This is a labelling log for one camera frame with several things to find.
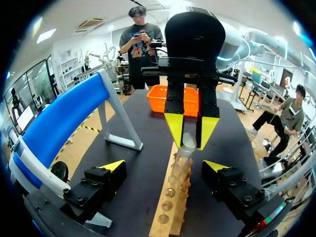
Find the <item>black hair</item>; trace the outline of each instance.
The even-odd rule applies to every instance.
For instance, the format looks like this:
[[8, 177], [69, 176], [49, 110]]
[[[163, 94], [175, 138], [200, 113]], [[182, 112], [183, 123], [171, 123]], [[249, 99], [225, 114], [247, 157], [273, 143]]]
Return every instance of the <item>black hair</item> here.
[[145, 15], [146, 12], [147, 12], [147, 8], [145, 8], [144, 6], [135, 6], [130, 9], [130, 11], [128, 12], [128, 15], [130, 17], [135, 16], [137, 13], [140, 15]]
[[302, 96], [305, 98], [306, 96], [306, 90], [302, 85], [297, 85], [296, 87], [296, 92], [300, 92], [302, 94]]

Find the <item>ceiling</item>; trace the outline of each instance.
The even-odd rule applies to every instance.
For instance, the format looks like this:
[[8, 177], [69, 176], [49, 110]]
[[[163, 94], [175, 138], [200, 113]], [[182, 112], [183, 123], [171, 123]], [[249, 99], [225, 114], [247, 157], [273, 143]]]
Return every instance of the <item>ceiling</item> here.
[[[168, 12], [158, 0], [138, 0], [150, 10], [147, 21], [151, 23], [167, 20]], [[293, 31], [293, 19], [290, 19], [284, 9], [276, 6], [269, 0], [191, 0], [193, 6], [203, 7], [213, 12], [220, 20], [236, 27], [253, 27], [267, 32], [270, 35], [284, 37], [290, 45], [297, 50], [308, 54], [309, 51]], [[129, 9], [136, 6], [130, 0], [59, 0], [41, 15], [43, 17], [37, 34], [32, 37], [33, 26], [26, 33], [20, 49], [17, 51], [15, 61], [10, 71], [20, 72], [30, 62], [39, 59], [45, 54], [49, 55], [52, 44], [75, 35], [75, 29], [83, 21], [91, 17], [101, 17], [106, 24], [97, 30], [82, 35], [103, 35], [108, 33], [109, 26], [117, 30], [132, 24], [127, 16]], [[36, 44], [41, 33], [56, 28], [53, 36]]]

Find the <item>wooden test tube rack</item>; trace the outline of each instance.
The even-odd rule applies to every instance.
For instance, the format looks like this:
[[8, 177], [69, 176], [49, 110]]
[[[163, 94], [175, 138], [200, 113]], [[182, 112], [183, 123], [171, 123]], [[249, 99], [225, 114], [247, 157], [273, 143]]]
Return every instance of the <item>wooden test tube rack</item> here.
[[150, 237], [168, 237], [169, 235], [178, 236], [184, 222], [183, 216], [186, 210], [187, 198], [189, 196], [188, 190], [191, 185], [190, 176], [192, 174], [191, 166], [193, 162], [189, 162], [177, 184], [170, 184], [168, 179], [177, 152], [178, 148], [175, 143], [173, 143], [158, 206], [149, 232]]

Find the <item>man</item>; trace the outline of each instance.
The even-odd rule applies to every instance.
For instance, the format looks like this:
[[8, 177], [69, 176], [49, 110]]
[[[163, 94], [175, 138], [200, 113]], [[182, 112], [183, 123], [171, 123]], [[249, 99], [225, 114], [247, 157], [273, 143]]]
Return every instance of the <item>man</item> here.
[[304, 122], [304, 112], [302, 102], [305, 98], [306, 91], [302, 85], [296, 87], [296, 98], [289, 97], [280, 106], [274, 107], [274, 112], [282, 110], [281, 116], [274, 115], [268, 111], [263, 114], [252, 125], [253, 129], [246, 129], [246, 132], [252, 137], [256, 137], [258, 130], [267, 122], [275, 127], [279, 132], [281, 141], [276, 148], [270, 153], [271, 157], [277, 156], [287, 147], [290, 135], [297, 135], [301, 130]]
[[130, 9], [128, 15], [135, 24], [123, 32], [119, 41], [119, 52], [122, 54], [128, 52], [129, 80], [134, 89], [145, 89], [145, 82], [149, 88], [160, 84], [159, 76], [144, 77], [141, 71], [142, 67], [155, 66], [154, 63], [157, 62], [155, 50], [148, 51], [151, 49], [150, 42], [162, 39], [160, 28], [146, 23], [146, 12], [144, 6]]

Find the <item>wooden floor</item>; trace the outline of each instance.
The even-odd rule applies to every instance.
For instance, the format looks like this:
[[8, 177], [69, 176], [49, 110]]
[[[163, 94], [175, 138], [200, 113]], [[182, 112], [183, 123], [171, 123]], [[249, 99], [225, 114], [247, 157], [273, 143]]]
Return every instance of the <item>wooden floor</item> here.
[[[163, 85], [167, 85], [167, 80], [165, 77], [161, 77], [160, 78], [160, 84]], [[217, 86], [217, 90], [223, 90], [224, 87], [227, 87], [227, 84], [222, 84]], [[243, 98], [247, 98], [249, 94], [249, 91], [244, 88], [243, 92], [242, 92], [242, 97]], [[120, 101], [122, 102], [122, 104], [129, 99], [129, 96], [124, 96], [124, 95], [119, 95]], [[254, 98], [253, 102], [257, 102], [258, 101], [258, 96], [256, 96]], [[258, 110], [255, 107], [251, 107], [252, 109], [254, 109], [254, 112], [248, 111], [245, 115], [241, 112], [237, 112], [238, 116], [240, 118], [240, 121], [242, 122], [243, 126], [246, 128], [252, 128], [252, 124], [253, 122], [262, 114], [262, 112], [264, 110], [268, 110], [270, 112], [272, 112], [272, 109], [262, 106], [262, 110]], [[107, 120], [109, 120], [113, 115], [114, 115], [114, 110], [112, 109], [112, 107], [110, 106], [109, 103], [106, 103], [106, 117]], [[90, 116], [89, 118], [83, 123], [83, 125], [88, 126], [88, 127], [92, 127], [92, 128], [96, 128], [96, 129], [101, 129], [101, 122], [99, 119], [99, 115], [98, 115], [98, 111], [95, 110]], [[74, 171], [76, 170], [78, 164], [80, 163], [84, 153], [86, 152], [86, 150], [89, 148], [89, 146], [92, 144], [93, 140], [95, 139], [95, 137], [97, 136], [98, 132], [94, 131], [94, 130], [90, 130], [84, 127], [80, 127], [78, 129], [78, 131], [73, 135], [72, 137], [72, 141], [73, 143], [68, 143], [67, 145], [64, 146], [64, 149], [61, 153], [58, 154], [58, 159], [55, 159], [55, 162], [57, 161], [63, 161], [67, 164], [68, 169], [69, 169], [69, 179], [71, 179]], [[256, 159], [260, 160], [260, 158], [264, 157], [267, 155], [267, 152], [265, 150], [265, 148], [262, 145], [262, 140], [264, 138], [269, 138], [270, 140], [272, 140], [274, 137], [276, 136], [276, 133], [274, 132], [274, 128], [273, 126], [269, 125], [269, 124], [265, 124], [263, 125], [263, 127], [260, 129], [257, 137], [255, 139], [249, 138], [251, 140], [251, 144], [252, 144], [252, 148], [255, 154]], [[295, 143], [295, 141], [297, 141], [297, 137], [291, 137], [290, 141], [289, 141], [289, 145], [287, 147], [287, 149], [290, 148], [290, 146], [292, 146], [292, 144]], [[274, 142], [274, 144], [277, 144], [279, 142], [279, 138], [277, 138], [277, 140]], [[292, 218], [291, 215], [289, 215], [288, 220], [284, 221], [281, 223], [281, 227], [279, 229], [279, 231], [281, 231], [282, 233], [285, 233], [286, 230], [288, 230], [293, 221], [295, 220], [295, 218]]]

